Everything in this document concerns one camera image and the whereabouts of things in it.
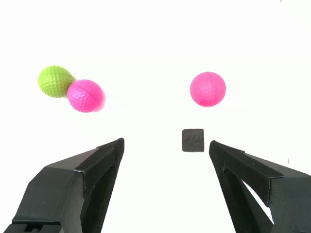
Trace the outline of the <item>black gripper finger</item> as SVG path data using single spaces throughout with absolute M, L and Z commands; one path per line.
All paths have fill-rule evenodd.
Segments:
M 100 233 L 124 139 L 45 166 L 28 184 L 7 233 Z
M 236 232 L 311 231 L 310 175 L 217 141 L 209 155 Z

